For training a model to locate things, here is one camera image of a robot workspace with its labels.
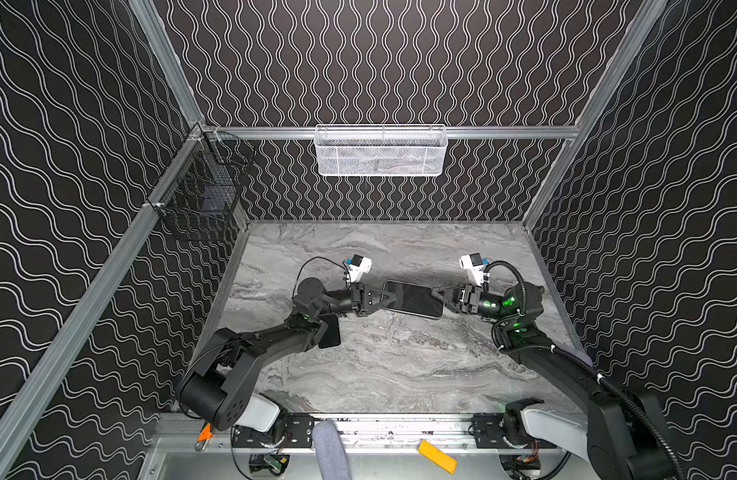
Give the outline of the blue phone black screen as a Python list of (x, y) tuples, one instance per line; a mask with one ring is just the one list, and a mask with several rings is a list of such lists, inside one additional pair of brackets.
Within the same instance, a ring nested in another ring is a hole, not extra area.
[(324, 335), (320, 338), (318, 347), (325, 350), (340, 346), (340, 344), (342, 344), (342, 336), (340, 336), (340, 320), (338, 320), (338, 316), (324, 316), (322, 318), (322, 322), (326, 323), (326, 332), (324, 332)]

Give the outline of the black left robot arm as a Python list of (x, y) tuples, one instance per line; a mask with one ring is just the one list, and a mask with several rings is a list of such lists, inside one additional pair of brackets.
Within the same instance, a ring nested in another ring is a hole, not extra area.
[(286, 356), (342, 343), (340, 318), (368, 317), (398, 299), (362, 282), (328, 291), (318, 278), (300, 282), (282, 324), (254, 332), (216, 330), (182, 378), (176, 399), (218, 430), (233, 426), (250, 405), (262, 368)]

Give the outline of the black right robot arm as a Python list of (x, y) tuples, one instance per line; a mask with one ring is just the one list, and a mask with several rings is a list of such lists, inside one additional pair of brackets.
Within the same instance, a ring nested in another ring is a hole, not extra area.
[(544, 288), (522, 283), (503, 294), (476, 285), (436, 287), (434, 298), (455, 313), (478, 315), (492, 325), (492, 340), (514, 362), (542, 375), (582, 412), (581, 447), (558, 428), (520, 412), (524, 434), (554, 443), (585, 458), (602, 479), (683, 479), (662, 408), (654, 394), (624, 387), (540, 330)]

